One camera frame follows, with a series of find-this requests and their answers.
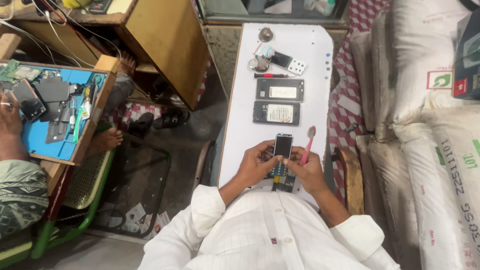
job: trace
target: white workbench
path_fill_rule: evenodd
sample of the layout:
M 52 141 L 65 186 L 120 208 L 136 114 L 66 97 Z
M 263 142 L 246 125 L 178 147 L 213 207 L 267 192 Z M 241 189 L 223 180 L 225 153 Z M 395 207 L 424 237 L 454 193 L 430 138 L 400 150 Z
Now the white workbench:
M 305 81 L 299 126 L 252 122 L 256 79 L 253 78 L 255 72 L 247 64 L 254 58 L 253 52 L 259 45 L 258 34 L 263 27 L 269 27 L 274 33 L 273 40 L 267 45 L 307 63 L 303 75 L 295 78 Z M 278 133 L 292 134 L 293 146 L 305 147 L 309 142 L 307 130 L 315 125 L 317 132 L 313 140 L 312 152 L 318 153 L 323 159 L 327 137 L 332 55 L 332 39 L 319 25 L 243 24 L 220 163 L 219 188 L 228 183 L 237 173 L 246 149 L 264 140 L 275 139 Z M 267 73 L 294 75 L 275 65 L 270 65 Z M 272 184 L 272 179 L 262 180 L 252 189 L 271 190 Z M 313 197 L 305 192 L 298 179 L 295 181 L 293 193 L 306 199 L 318 209 Z

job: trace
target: man's right hand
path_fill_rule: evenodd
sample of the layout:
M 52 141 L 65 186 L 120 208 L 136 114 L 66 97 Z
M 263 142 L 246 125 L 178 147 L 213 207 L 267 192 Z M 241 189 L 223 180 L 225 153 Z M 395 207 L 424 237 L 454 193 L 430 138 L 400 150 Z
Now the man's right hand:
M 0 94 L 0 137 L 20 137 L 22 133 L 18 102 L 10 100 L 6 93 Z
M 320 157 L 312 152 L 308 153 L 307 163 L 300 166 L 301 157 L 305 153 L 303 147 L 293 147 L 291 159 L 283 159 L 283 164 L 299 177 L 303 188 L 311 195 L 322 193 L 329 190 L 324 180 L 324 172 L 320 162 Z

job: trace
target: battery label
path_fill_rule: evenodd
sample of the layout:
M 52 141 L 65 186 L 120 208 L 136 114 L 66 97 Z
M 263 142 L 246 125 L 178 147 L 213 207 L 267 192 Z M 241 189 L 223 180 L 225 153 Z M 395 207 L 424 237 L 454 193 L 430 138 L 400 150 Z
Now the battery label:
M 267 121 L 292 123 L 293 105 L 269 104 L 267 109 Z
M 271 98 L 296 98 L 297 97 L 297 88 L 296 87 L 271 86 L 269 96 Z

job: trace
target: pink toothbrush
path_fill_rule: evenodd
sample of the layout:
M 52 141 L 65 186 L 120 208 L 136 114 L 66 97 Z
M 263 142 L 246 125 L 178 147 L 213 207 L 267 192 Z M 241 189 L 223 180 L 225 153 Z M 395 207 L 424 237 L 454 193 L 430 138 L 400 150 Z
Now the pink toothbrush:
M 311 126 L 309 129 L 308 129 L 308 132 L 307 132 L 307 137 L 310 138 L 310 142 L 308 142 L 308 145 L 306 147 L 306 149 L 308 150 L 308 152 L 310 152 L 310 148 L 312 147 L 312 142 L 313 142 L 313 137 L 315 136 L 315 133 L 317 132 L 317 129 L 315 128 L 315 126 Z M 305 151 L 301 157 L 301 161 L 300 161 L 300 166 L 303 166 L 305 165 L 305 163 L 307 163 L 307 155 L 308 155 L 308 152 Z

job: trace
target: sandal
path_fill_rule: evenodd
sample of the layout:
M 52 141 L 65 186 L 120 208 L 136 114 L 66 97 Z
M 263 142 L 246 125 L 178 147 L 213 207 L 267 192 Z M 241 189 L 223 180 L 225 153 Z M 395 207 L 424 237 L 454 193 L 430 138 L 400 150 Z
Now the sandal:
M 153 128 L 164 129 L 178 127 L 190 119 L 190 112 L 183 112 L 179 109 L 172 109 L 162 113 L 162 116 L 153 121 Z
M 153 118 L 154 115 L 151 112 L 142 114 L 137 121 L 130 124 L 128 133 L 143 140 L 152 126 Z M 140 146 L 140 144 L 135 142 L 130 142 L 130 145 L 133 148 Z

